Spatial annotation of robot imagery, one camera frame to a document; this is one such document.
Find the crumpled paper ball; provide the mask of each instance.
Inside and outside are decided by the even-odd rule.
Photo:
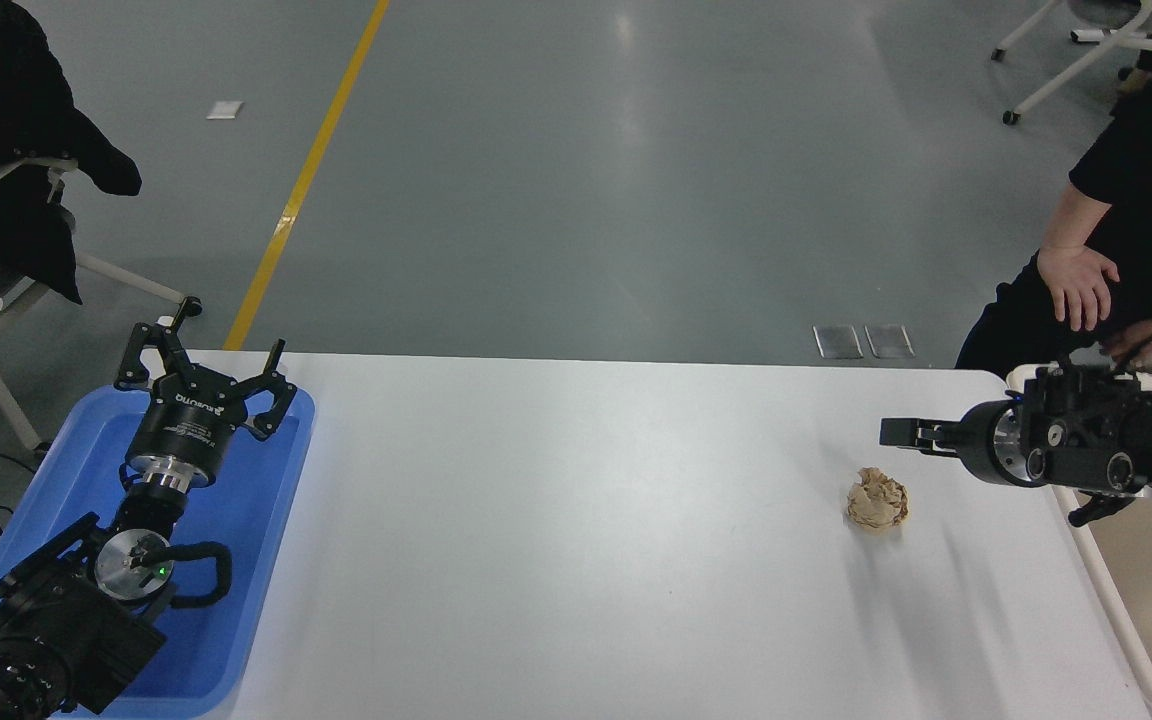
[[[909,518],[909,493],[878,468],[862,468],[847,493],[847,517],[870,533],[882,533]]]

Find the gray floor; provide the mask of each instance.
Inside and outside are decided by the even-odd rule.
[[[145,176],[69,183],[78,245],[202,296],[188,343],[219,347],[372,3],[22,5]],[[1058,12],[991,63],[1034,5],[396,1],[247,347],[948,366],[1130,61],[1003,127],[1082,51]],[[247,106],[206,122],[214,100]],[[45,435],[169,310],[79,285],[0,343]],[[813,324],[874,323],[918,356],[820,359]],[[0,465],[0,502],[24,483]]]

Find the person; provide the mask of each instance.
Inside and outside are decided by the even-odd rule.
[[[1152,357],[1152,83],[1070,170],[1043,244],[998,286],[955,366],[1006,377],[1096,342],[1114,361]]]
[[[31,156],[77,160],[108,194],[141,191],[136,162],[74,106],[37,20],[0,0],[0,167]],[[82,302],[70,233],[45,168],[26,165],[0,179],[0,264]]]

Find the human hand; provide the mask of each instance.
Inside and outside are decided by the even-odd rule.
[[[1071,331],[1093,331],[1098,320],[1111,316],[1111,287],[1105,278],[1119,282],[1119,266],[1091,247],[1041,247],[1038,274],[1052,293],[1056,323],[1068,316]]]
[[[1112,336],[1106,338],[1101,341],[1101,353],[1114,357],[1115,363],[1121,363],[1123,358],[1132,351],[1132,348],[1137,344],[1146,342],[1145,346],[1140,348],[1134,361],[1137,363],[1144,363],[1152,357],[1152,318],[1147,320],[1140,320],[1139,323],[1132,323],[1128,327],[1122,328],[1120,332],[1112,334]]]

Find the white chair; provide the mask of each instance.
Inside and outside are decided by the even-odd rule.
[[[67,172],[78,168],[77,161],[73,159],[23,158],[0,167],[0,179],[5,179],[8,174],[13,173],[13,170],[22,167],[22,165],[40,165],[41,167],[47,168],[47,177],[50,177],[51,181],[50,200],[52,197],[55,197],[56,192],[59,192],[61,188],[65,187],[65,182],[61,181],[61,176],[63,176]],[[61,210],[65,212],[65,221],[69,223],[70,232],[74,232],[74,229],[76,229],[74,217],[68,213],[68,210]],[[146,291],[150,293],[150,295],[161,297],[161,300],[172,302],[174,305],[187,305],[187,313],[190,316],[198,314],[202,311],[202,304],[198,302],[197,297],[187,296],[182,291],[172,290],[172,288],[151,281],[151,279],[128,272],[128,270],[106,263],[106,260],[94,258],[94,256],[88,255],[88,252],[79,252],[77,250],[74,251],[74,260],[76,260],[79,268],[91,270],[91,272],[113,279],[113,281],[131,286],[136,288],[136,290]],[[35,305],[41,296],[46,295],[46,293],[47,286],[33,281],[32,278],[23,276],[15,272],[5,272],[5,270],[0,268],[0,295],[3,296],[3,311],[0,313],[0,334],[3,334],[6,329],[12,327],[12,325],[16,323],[30,306]],[[24,446],[26,450],[31,450],[37,456],[46,454],[50,444],[44,442],[38,435],[37,430],[33,429],[33,424],[29,423],[28,416],[24,414],[24,410],[20,409],[17,399],[12,395],[12,391],[8,389],[8,386],[6,386],[3,376],[1,374],[0,410],[20,440],[20,445]]]
[[[1021,100],[1015,108],[1002,114],[1005,124],[1014,126],[1034,105],[1046,99],[1048,94],[1055,92],[1058,88],[1069,82],[1083,69],[1087,68],[1096,60],[1106,55],[1115,47],[1130,47],[1130,50],[1152,50],[1152,0],[1140,0],[1140,6],[1127,3],[1123,0],[1048,0],[1046,5],[1038,9],[1038,13],[1030,15],[1024,23],[1021,23],[1011,35],[1005,37],[993,50],[992,59],[1001,61],[1007,50],[1025,33],[1037,26],[1043,18],[1047,17],[1056,8],[1056,5],[1068,1],[1070,13],[1076,18],[1093,24],[1094,29],[1076,29],[1070,32],[1071,40],[1096,41],[1096,47],[1087,54],[1075,60],[1070,67],[1064,68],[1056,77],[1047,81],[1046,85],[1038,88],[1033,94]]]

